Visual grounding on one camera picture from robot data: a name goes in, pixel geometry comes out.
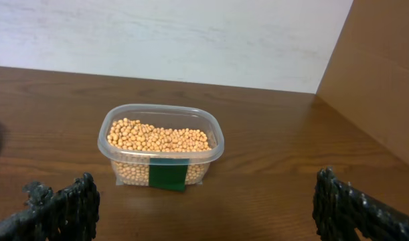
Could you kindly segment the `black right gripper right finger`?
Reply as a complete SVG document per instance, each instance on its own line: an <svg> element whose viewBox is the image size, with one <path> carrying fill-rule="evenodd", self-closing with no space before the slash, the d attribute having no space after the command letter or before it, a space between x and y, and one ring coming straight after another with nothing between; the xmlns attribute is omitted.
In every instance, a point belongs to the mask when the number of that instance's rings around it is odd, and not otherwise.
<svg viewBox="0 0 409 241"><path fill-rule="evenodd" d="M344 183L328 167L317 172L312 217L324 241L409 241L409 216Z"/></svg>

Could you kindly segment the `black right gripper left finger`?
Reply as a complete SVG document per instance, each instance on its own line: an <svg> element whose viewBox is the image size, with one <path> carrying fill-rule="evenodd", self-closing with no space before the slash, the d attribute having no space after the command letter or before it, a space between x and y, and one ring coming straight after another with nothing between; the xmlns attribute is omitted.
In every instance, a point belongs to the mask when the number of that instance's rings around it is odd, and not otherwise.
<svg viewBox="0 0 409 241"><path fill-rule="evenodd" d="M90 173L59 191L33 181L23 192L27 209L0 222L0 241L95 239L100 194Z"/></svg>

